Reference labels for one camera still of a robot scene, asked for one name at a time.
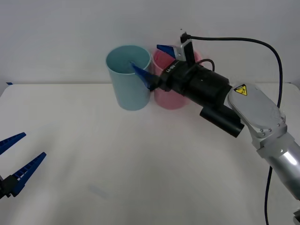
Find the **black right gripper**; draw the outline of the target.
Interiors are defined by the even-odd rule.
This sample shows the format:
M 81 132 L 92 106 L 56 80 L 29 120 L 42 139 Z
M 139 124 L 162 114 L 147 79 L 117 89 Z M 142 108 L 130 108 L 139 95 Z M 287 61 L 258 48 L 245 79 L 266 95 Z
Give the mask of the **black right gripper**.
M 177 48 L 173 45 L 157 45 L 157 49 L 170 55 L 174 59 L 178 56 Z M 160 88 L 166 92 L 173 90 L 177 93 L 181 93 L 184 84 L 187 83 L 191 77 L 190 73 L 195 68 L 195 63 L 175 60 L 163 70 L 160 76 L 141 69 L 132 62 L 131 66 L 148 90 L 153 91 L 156 88 Z

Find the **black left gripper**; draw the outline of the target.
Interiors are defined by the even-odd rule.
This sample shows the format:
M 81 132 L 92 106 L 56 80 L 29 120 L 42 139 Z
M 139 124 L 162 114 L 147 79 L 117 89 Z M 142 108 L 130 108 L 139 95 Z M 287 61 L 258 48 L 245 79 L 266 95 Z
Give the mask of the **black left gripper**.
M 25 136 L 26 134 L 22 132 L 0 141 L 0 154 L 3 154 Z M 5 179 L 0 176 L 0 198 L 5 196 L 9 198 L 11 195 L 16 197 L 25 187 L 26 182 L 33 175 L 45 157 L 46 153 L 42 152 L 14 174 L 9 175 Z

